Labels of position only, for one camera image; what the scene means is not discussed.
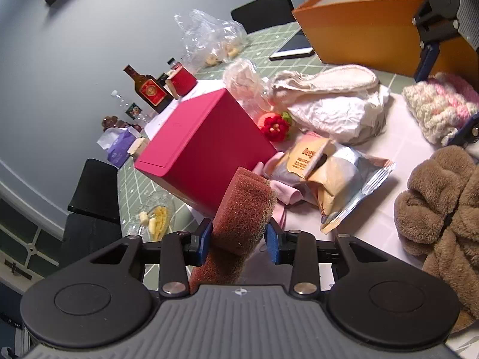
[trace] plastic water bottle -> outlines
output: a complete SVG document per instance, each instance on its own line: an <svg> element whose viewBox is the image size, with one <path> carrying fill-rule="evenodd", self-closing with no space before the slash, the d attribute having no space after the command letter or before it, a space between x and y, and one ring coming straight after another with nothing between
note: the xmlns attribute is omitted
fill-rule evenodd
<svg viewBox="0 0 479 359"><path fill-rule="evenodd" d="M134 102L128 100L126 97L118 94L117 90L111 93L111 96L116 100L117 104L121 107L121 110L125 112L131 120L134 120L141 128L145 128L145 125L149 123L158 113L151 110L148 114Z"/></svg>

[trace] metal screw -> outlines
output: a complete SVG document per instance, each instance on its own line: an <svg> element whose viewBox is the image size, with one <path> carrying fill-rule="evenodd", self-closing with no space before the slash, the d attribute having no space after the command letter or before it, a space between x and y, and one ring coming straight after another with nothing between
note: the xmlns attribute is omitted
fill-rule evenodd
<svg viewBox="0 0 479 359"><path fill-rule="evenodd" d="M167 294L178 294L186 290L186 286L181 282L168 282L162 287L163 291Z"/></svg>
<svg viewBox="0 0 479 359"><path fill-rule="evenodd" d="M311 282L300 282L293 287L294 291L298 294L313 294L318 287Z"/></svg>

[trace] orange box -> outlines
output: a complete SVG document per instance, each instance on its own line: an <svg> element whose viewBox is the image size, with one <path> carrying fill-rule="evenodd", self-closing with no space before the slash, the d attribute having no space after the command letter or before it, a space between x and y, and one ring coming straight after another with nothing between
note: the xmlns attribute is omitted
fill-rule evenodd
<svg viewBox="0 0 479 359"><path fill-rule="evenodd" d="M308 0L293 15L323 63L356 63L413 76L420 38L411 20L423 0ZM455 73L479 87L479 59L462 37L440 44L433 73Z"/></svg>

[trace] black chair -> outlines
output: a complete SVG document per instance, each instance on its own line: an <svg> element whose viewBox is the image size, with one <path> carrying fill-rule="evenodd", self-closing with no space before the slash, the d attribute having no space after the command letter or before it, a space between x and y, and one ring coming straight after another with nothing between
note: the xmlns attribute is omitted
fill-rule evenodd
<svg viewBox="0 0 479 359"><path fill-rule="evenodd" d="M119 224L117 173L115 166L87 159L68 210Z"/></svg>
<svg viewBox="0 0 479 359"><path fill-rule="evenodd" d="M234 21L241 23L247 33L296 21L291 0L254 0L231 11Z"/></svg>
<svg viewBox="0 0 479 359"><path fill-rule="evenodd" d="M121 227L105 220L71 213L66 218L58 267L63 268L121 239Z"/></svg>

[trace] smartphone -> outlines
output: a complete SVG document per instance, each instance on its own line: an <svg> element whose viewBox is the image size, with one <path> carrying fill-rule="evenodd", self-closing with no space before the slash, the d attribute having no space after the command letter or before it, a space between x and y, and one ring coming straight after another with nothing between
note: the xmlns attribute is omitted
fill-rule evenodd
<svg viewBox="0 0 479 359"><path fill-rule="evenodd" d="M307 40L303 30L299 30L288 40L281 48L270 55L270 61L277 61L279 59L293 59L312 56L314 50Z"/></svg>

